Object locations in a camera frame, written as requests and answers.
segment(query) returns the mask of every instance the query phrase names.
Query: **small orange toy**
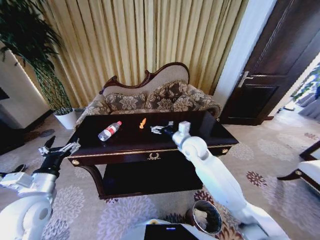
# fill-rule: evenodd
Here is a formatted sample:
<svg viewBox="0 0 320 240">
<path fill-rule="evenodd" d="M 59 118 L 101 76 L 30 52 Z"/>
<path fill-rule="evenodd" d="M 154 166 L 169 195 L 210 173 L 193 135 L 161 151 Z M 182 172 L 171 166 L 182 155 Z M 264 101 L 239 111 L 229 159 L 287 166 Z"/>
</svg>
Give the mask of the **small orange toy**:
<svg viewBox="0 0 320 240">
<path fill-rule="evenodd" d="M 147 119 L 144 118 L 144 119 L 142 120 L 142 122 L 140 123 L 139 128 L 143 129 L 143 128 L 144 128 L 144 125 L 146 124 L 146 121 L 147 121 Z"/>
</svg>

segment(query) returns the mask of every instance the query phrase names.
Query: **beige curtain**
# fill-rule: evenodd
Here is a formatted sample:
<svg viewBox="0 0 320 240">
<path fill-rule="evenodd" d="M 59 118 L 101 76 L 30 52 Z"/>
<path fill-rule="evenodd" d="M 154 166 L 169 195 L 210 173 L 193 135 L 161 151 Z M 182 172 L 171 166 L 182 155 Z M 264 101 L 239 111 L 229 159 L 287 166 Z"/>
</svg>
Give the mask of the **beige curtain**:
<svg viewBox="0 0 320 240">
<path fill-rule="evenodd" d="M 170 62 L 190 84 L 215 89 L 248 0 L 47 0 L 45 19 L 61 36 L 53 59 L 73 107 L 84 107 L 114 75 L 137 85 Z"/>
</svg>

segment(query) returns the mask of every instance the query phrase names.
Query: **dark wooden coffee table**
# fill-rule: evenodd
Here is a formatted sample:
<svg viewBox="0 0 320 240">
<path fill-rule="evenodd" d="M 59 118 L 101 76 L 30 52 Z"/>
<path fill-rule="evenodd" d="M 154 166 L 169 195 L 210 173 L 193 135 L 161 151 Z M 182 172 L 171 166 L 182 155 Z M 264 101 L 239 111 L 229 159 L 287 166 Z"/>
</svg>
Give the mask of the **dark wooden coffee table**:
<svg viewBox="0 0 320 240">
<path fill-rule="evenodd" d="M 100 141 L 98 133 L 117 121 L 122 122 L 119 131 Z M 238 143 L 207 111 L 95 115 L 87 116 L 71 137 L 69 142 L 79 138 L 81 147 L 68 159 L 91 174 L 100 199 L 201 189 L 194 166 L 170 137 L 151 133 L 150 126 L 169 121 L 176 129 L 180 122 L 190 122 L 190 134 L 203 138 L 215 156 Z M 107 164 L 103 177 L 96 167 L 101 164 Z"/>
</svg>

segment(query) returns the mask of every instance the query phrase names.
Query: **sofa armrest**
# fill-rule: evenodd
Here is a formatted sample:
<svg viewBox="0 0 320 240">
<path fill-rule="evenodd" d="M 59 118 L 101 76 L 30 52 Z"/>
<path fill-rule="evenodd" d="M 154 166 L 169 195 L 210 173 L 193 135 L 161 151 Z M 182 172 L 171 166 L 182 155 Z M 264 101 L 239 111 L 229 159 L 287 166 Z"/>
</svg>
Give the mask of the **sofa armrest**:
<svg viewBox="0 0 320 240">
<path fill-rule="evenodd" d="M 219 103 L 213 100 L 213 96 L 205 94 L 203 91 L 188 84 L 186 94 L 190 96 L 197 104 L 200 105 L 199 111 L 209 111 L 214 118 L 218 118 L 222 111 Z"/>
<path fill-rule="evenodd" d="M 74 128 L 77 129 L 78 126 L 83 122 L 86 116 L 92 115 L 108 115 L 111 113 L 111 110 L 106 103 L 106 99 L 103 95 L 97 95 L 92 102 L 85 108 L 84 112 L 78 118 L 75 123 Z"/>
</svg>

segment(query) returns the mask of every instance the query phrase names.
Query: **drawer knob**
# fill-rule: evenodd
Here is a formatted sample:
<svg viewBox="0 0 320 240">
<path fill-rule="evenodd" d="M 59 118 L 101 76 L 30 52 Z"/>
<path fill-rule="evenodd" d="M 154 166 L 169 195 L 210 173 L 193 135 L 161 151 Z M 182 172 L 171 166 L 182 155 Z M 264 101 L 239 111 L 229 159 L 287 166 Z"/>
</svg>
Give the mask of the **drawer knob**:
<svg viewBox="0 0 320 240">
<path fill-rule="evenodd" d="M 73 165 L 79 165 L 80 162 L 79 162 L 78 160 L 72 160 L 72 164 L 73 164 Z"/>
<path fill-rule="evenodd" d="M 299 171 L 299 170 L 296 170 L 296 171 L 295 171 L 295 174 L 297 174 L 298 176 L 301 176 L 301 175 L 302 175 L 302 172 Z"/>
<path fill-rule="evenodd" d="M 149 154 L 149 157 L 147 158 L 148 160 L 158 160 L 161 159 L 161 157 L 159 157 L 159 153 L 155 153 L 155 156 L 152 156 L 153 153 Z"/>
</svg>

